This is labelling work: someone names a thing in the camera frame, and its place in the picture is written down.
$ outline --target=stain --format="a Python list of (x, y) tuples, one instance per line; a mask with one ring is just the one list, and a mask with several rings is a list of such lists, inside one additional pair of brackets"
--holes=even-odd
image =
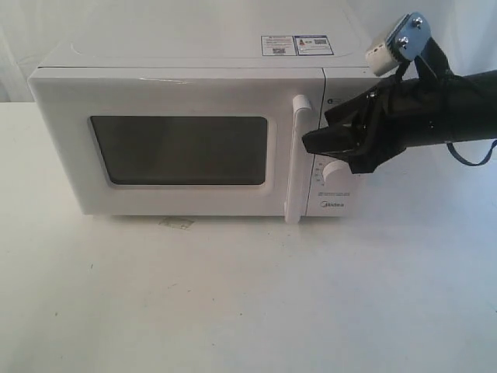
[(193, 220), (167, 217), (163, 218), (158, 224), (164, 225), (165, 227), (180, 229), (182, 231), (188, 231), (193, 223)]

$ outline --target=wire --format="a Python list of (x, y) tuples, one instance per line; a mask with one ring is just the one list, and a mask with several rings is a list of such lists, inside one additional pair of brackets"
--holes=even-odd
[[(459, 76), (459, 75), (445, 75), (444, 78), (445, 83), (448, 83), (449, 80), (456, 80), (458, 82), (461, 82), (465, 84), (473, 93), (475, 93), (477, 96), (482, 98), (484, 101), (487, 102), (487, 104), (495, 111), (495, 114), (497, 115), (497, 108), (494, 106), (492, 100), (488, 95), (486, 95), (483, 90), (478, 87), (475, 83), (471, 82), (470, 80), (466, 79), (465, 77)], [(490, 150), (488, 151), (487, 155), (483, 158), (483, 160), (479, 163), (473, 163), (469, 162), (467, 159), (465, 159), (461, 154), (459, 154), (456, 150), (456, 147), (454, 146), (454, 143), (449, 143), (447, 144), (447, 148), (449, 149), (449, 153), (460, 163), (462, 163), (465, 166), (469, 167), (479, 167), (486, 165), (488, 162), (490, 162), (490, 159), (492, 159), (492, 153), (494, 149), (497, 147), (497, 140), (492, 142), (492, 146)]]

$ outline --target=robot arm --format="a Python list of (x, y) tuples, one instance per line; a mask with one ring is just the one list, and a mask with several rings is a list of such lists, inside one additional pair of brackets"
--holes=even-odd
[[(303, 137), (309, 153), (348, 162), (353, 173), (372, 173), (407, 148), (435, 144), (447, 144), (467, 166), (489, 161), (492, 150), (473, 164), (457, 154), (454, 143), (497, 138), (497, 71), (454, 75), (419, 13), (403, 17), (375, 40), (367, 60), (377, 75), (398, 70), (326, 112), (328, 127)], [(413, 61), (419, 78), (402, 81)]]

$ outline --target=screw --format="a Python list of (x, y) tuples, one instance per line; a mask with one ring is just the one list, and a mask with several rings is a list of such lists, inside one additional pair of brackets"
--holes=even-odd
[(408, 37), (401, 37), (397, 40), (397, 44), (399, 47), (407, 49), (407, 44), (409, 44), (409, 38)]
[(421, 25), (422, 25), (422, 22), (423, 22), (423, 21), (422, 21), (422, 18), (421, 18), (421, 17), (414, 18), (414, 19), (412, 20), (412, 25), (413, 25), (414, 27), (417, 27), (417, 28), (419, 28), (419, 29), (420, 29), (420, 28), (421, 28)]

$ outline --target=white backdrop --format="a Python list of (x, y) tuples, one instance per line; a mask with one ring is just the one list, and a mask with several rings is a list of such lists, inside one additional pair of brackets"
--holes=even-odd
[[(0, 102), (31, 101), (26, 78), (50, 49), (83, 22), (101, 1), (1, 1)], [(349, 0), (349, 3), (372, 36), (402, 14), (420, 11), (428, 17), (435, 38), (456, 73), (497, 68), (497, 28), (493, 25), (497, 18), (496, 0)]]

